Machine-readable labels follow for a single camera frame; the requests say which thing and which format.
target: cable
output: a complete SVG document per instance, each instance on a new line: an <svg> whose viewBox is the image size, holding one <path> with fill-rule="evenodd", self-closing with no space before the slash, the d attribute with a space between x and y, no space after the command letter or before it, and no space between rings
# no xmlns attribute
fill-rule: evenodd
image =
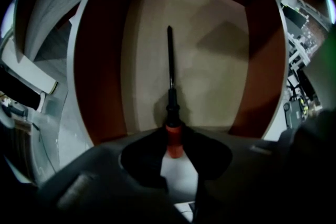
<svg viewBox="0 0 336 224"><path fill-rule="evenodd" d="M44 141L43 141L43 137L42 137L40 128L37 127L36 124L35 124L34 122L32 123L32 126L34 126L34 128L35 128L36 130L38 130L38 132L40 133L40 136L39 136L38 139L40 140L40 138L41 138L42 145L43 145L44 151L46 152L47 159L48 159L48 161L50 162L50 165L51 165L52 169L54 170L54 173L56 173L56 170L55 170L55 168L54 168L54 166L53 166L53 163L51 162L51 160L50 160L50 158L49 158L49 156L48 156L48 153L47 153L47 150L46 150L46 146L44 145Z"/></svg>

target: black screwdriver shaft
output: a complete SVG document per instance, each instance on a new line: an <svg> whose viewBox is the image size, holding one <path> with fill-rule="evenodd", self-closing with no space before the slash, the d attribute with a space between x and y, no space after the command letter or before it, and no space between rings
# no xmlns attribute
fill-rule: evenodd
<svg viewBox="0 0 336 224"><path fill-rule="evenodd" d="M174 49L173 49L173 29L171 26L167 28L168 35L168 57L169 57L169 79L170 89L175 87L175 67L174 67Z"/></svg>

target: orange screwdriver handle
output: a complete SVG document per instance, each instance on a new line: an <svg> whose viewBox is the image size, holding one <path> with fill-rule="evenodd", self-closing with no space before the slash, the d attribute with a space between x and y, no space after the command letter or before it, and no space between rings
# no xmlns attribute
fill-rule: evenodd
<svg viewBox="0 0 336 224"><path fill-rule="evenodd" d="M183 146L181 143L182 127L169 127L166 125L168 134L167 151L172 158L180 158L183 154Z"/></svg>

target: beige wall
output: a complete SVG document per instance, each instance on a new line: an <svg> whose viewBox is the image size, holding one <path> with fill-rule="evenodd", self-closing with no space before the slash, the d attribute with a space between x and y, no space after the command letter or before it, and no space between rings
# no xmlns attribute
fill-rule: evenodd
<svg viewBox="0 0 336 224"><path fill-rule="evenodd" d="M230 127L248 68L245 8L231 0L132 0L124 27L121 89L129 133L161 126L169 88L167 26L173 27L181 119Z"/></svg>

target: screwdriver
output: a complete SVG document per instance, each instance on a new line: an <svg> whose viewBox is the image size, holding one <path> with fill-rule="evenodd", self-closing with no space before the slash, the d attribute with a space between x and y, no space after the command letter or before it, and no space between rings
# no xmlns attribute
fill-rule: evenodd
<svg viewBox="0 0 336 224"><path fill-rule="evenodd" d="M168 135L167 151L172 158L179 158L183 154L181 144L182 122L179 116L180 106L177 104L177 94L175 89L175 68L174 68L174 48L173 48L173 29L167 28L168 35L168 57L169 57L169 82L167 120L165 124Z"/></svg>

